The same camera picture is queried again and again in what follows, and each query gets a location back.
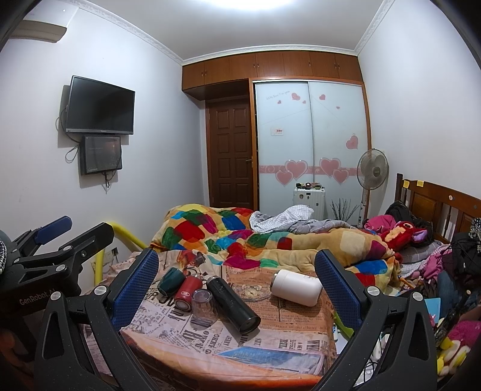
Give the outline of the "red plush toy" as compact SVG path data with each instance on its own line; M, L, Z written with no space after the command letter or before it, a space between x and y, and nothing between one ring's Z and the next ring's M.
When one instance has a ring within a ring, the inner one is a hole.
M399 252L409 246L431 244L433 234L430 229L416 227L412 222L396 222L392 228L380 233L382 241L393 251Z

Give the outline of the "black thermos bottle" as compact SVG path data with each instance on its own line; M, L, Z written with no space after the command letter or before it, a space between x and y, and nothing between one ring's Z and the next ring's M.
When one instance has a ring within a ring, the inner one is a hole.
M240 334L248 334L259 327L261 318L241 299L221 277L213 275L206 281L215 305Z

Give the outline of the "wall mounted black television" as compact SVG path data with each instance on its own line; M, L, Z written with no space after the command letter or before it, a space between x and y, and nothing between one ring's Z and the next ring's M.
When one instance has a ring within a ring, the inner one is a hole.
M75 134L134 133L135 92L87 77L72 76L64 129Z

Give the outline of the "small black wall monitor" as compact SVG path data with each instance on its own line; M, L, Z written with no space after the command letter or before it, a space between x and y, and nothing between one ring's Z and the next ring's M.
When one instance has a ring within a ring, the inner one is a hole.
M81 175L103 174L122 169L119 136L83 136L79 147Z

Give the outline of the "colourful patchwork quilt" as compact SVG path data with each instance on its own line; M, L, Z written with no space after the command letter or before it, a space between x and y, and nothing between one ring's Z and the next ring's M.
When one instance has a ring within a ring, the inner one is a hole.
M189 260L201 254L219 266L303 274L313 272L316 253L327 249L364 286L385 290L399 281L397 256L379 236L346 227L321 233L257 233L250 226L252 213L247 208L179 205L168 211L150 246L157 252L179 250Z

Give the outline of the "white grey crumpled cloth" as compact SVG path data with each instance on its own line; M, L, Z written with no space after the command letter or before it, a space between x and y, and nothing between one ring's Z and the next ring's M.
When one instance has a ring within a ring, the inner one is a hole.
M296 235L309 233L327 233L335 228L353 229L354 227L341 220L316 220L311 217L314 210L307 205L293 205L276 216L255 211L250 215L250 228L259 234L288 232Z

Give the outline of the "wooden overhead cabinets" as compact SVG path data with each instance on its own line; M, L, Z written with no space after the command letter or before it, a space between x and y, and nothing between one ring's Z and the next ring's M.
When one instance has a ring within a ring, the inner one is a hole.
M354 55L323 51L260 51L182 67L182 91L197 100L243 95L254 78L316 77L362 82Z

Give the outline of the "brown wooden door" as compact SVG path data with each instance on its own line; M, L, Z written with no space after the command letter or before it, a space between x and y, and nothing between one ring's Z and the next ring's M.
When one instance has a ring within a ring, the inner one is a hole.
M253 146L248 99L208 102L206 149L210 205L252 209Z

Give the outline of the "white standing fan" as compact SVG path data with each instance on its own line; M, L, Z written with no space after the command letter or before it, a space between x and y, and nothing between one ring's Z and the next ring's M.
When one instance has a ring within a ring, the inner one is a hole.
M362 188L358 227L363 226L369 208L370 192L380 188L389 175L389 164L384 152L371 148L361 155L357 165L357 180Z

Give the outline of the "red thermos cup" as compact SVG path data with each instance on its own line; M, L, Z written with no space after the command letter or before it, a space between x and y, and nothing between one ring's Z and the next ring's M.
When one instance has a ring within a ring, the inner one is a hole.
M184 312L190 312L193 293L202 286L202 279L196 275L188 275L174 295L174 307Z

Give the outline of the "newspaper print tablecloth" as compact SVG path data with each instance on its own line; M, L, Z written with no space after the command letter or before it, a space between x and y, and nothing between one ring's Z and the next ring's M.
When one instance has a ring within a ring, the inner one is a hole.
M159 270L121 336L163 389L309 390L336 359L332 305L325 293L314 307L271 294L275 269L220 266L199 253L159 253ZM157 284L172 267L208 279L223 278L260 317L240 334L220 314L210 325L159 300Z

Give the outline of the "yellow plush toy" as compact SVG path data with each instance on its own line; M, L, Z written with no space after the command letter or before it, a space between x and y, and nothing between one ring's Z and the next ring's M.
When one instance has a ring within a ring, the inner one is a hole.
M440 344L440 352L436 359L438 377L453 375L466 360L469 352L470 347L463 345L460 340L445 337Z

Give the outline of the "dark green faceted cup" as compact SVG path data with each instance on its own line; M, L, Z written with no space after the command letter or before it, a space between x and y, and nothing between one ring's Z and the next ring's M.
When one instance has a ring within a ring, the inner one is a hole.
M157 290L161 298L167 299L174 296L185 279L186 276L180 269L176 267L168 269L157 284Z

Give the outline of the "white cylindrical cup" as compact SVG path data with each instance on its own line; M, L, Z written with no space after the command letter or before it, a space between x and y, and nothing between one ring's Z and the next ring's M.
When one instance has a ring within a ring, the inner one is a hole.
M322 284L316 277L281 269L272 276L270 290L276 297L313 307L318 303Z

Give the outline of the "sliding wardrobe with hearts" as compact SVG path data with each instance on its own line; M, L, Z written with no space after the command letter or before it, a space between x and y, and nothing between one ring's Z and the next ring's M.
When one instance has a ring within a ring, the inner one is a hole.
M362 188L357 165L369 148L364 89L328 81L253 85L259 211L293 205L296 183L325 189L326 218L357 225Z

